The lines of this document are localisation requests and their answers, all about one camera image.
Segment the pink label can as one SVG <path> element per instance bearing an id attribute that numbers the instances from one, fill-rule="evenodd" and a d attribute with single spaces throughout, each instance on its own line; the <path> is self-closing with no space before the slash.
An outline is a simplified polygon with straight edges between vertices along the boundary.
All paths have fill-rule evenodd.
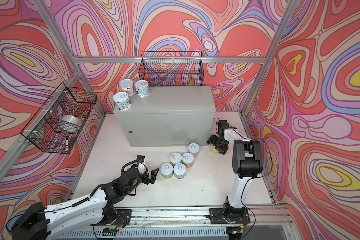
<path id="1" fill-rule="evenodd" d="M 124 79 L 119 82 L 119 86 L 122 92 L 128 93 L 129 96 L 133 96 L 135 91 L 134 81 L 131 79 Z"/>

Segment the light blue can front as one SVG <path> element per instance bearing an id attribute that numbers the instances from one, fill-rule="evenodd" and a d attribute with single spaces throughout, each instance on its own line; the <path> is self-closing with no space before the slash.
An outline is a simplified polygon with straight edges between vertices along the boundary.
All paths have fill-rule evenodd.
<path id="1" fill-rule="evenodd" d="M 149 82 L 145 80 L 135 82 L 135 89 L 140 98 L 146 98 L 150 95 Z"/>

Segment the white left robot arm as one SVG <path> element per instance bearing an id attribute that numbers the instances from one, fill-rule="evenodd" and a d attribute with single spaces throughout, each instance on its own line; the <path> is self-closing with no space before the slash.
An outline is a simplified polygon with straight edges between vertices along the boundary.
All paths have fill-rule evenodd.
<path id="1" fill-rule="evenodd" d="M 62 234 L 89 225 L 109 225 L 117 218 L 115 204 L 135 196 L 140 184 L 154 184 L 159 169 L 139 171 L 137 165 L 122 170 L 121 175 L 98 185 L 90 194 L 56 205 L 38 202 L 15 216 L 8 227 L 14 240 L 53 240 Z"/>

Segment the teal label can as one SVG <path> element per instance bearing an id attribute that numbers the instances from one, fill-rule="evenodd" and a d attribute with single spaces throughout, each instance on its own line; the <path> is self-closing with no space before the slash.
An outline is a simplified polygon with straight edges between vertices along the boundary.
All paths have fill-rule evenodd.
<path id="1" fill-rule="evenodd" d="M 113 96 L 116 108 L 119 111 L 127 111 L 132 106 L 130 96 L 126 92 L 119 92 Z"/>

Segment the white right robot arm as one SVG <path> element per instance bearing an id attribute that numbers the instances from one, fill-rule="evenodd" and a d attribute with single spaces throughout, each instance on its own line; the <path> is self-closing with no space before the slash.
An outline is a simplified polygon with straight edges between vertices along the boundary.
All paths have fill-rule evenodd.
<path id="1" fill-rule="evenodd" d="M 251 183 L 263 171 L 261 142 L 244 137 L 235 127 L 219 127 L 207 143 L 222 155 L 228 151 L 229 144 L 232 144 L 232 169 L 236 176 L 223 207 L 210 208 L 206 218 L 210 219 L 211 224 L 247 225 L 251 220 L 245 199 Z"/>

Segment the blue label can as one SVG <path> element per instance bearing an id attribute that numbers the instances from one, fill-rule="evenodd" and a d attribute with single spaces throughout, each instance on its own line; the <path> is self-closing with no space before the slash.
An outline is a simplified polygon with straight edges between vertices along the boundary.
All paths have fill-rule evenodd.
<path id="1" fill-rule="evenodd" d="M 183 179 L 186 176 L 187 167 L 182 163 L 178 163 L 174 165 L 173 173 L 177 179 Z"/>

